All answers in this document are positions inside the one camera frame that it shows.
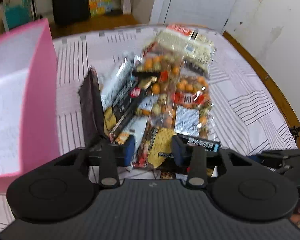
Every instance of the pink round logo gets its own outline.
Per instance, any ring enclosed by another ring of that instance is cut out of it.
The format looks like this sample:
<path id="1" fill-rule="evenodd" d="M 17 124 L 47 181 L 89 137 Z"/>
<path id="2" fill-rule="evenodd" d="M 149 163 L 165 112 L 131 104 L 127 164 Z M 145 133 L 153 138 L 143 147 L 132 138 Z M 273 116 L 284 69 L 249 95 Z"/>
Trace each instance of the pink round logo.
<path id="1" fill-rule="evenodd" d="M 141 89 L 140 88 L 134 88 L 131 92 L 130 92 L 130 96 L 132 98 L 137 98 L 138 96 L 140 96 L 141 93 Z"/>

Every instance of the black circular cover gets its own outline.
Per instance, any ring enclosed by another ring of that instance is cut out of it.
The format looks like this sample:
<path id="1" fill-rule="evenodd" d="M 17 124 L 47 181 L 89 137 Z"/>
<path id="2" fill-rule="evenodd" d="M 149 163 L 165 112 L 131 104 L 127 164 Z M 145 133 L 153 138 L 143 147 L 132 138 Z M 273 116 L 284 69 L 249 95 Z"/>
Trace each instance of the black circular cover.
<path id="1" fill-rule="evenodd" d="M 298 202 L 297 188 L 276 172 L 237 167 L 213 184 L 212 197 L 225 212 L 249 221 L 276 220 L 290 215 Z"/>
<path id="2" fill-rule="evenodd" d="M 93 200 L 93 184 L 66 166 L 34 170 L 16 179 L 7 190 L 7 201 L 16 217 L 53 222 L 83 211 Z"/>

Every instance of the gray ribbed surface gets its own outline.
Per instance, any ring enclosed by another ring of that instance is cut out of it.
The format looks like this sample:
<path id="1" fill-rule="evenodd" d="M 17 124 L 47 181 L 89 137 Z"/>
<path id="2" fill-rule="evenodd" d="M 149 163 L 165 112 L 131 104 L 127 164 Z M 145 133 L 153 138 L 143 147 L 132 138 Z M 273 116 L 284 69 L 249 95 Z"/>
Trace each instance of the gray ribbed surface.
<path id="1" fill-rule="evenodd" d="M 83 214 L 51 225 L 16 220 L 3 240 L 292 240 L 300 231 L 288 220 L 248 224 L 218 211 L 204 192 L 191 191 L 178 180 L 126 179 L 102 191 Z"/>

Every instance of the striped pattern tablecloth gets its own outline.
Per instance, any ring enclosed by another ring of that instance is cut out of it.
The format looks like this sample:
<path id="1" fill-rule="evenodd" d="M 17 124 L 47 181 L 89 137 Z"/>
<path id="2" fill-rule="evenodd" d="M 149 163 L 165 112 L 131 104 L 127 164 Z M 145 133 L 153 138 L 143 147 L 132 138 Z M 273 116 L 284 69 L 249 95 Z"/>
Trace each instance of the striped pattern tablecloth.
<path id="1" fill-rule="evenodd" d="M 54 41 L 58 57 L 57 124 L 60 153 L 84 146 L 80 101 L 77 94 L 90 66 L 100 78 L 114 70 L 124 52 L 141 49 L 160 30 L 157 27 L 91 32 Z M 297 148 L 271 95 L 242 56 L 215 31 L 202 29 L 217 48 L 210 68 L 210 93 L 214 103 L 212 137 L 243 155 L 268 149 Z M 119 177 L 157 179 L 158 171 L 119 168 Z M 98 181 L 98 167 L 89 177 Z M 0 195 L 0 231 L 13 221 L 4 195 Z"/>

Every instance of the teal bag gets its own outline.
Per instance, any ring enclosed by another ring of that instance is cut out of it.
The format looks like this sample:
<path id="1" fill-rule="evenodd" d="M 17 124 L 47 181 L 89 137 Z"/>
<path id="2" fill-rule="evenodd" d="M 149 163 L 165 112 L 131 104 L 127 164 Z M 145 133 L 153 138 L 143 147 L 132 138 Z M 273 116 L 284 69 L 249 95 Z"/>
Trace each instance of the teal bag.
<path id="1" fill-rule="evenodd" d="M 22 5 L 5 6 L 5 15 L 9 30 L 30 21 L 28 0 L 22 0 Z"/>

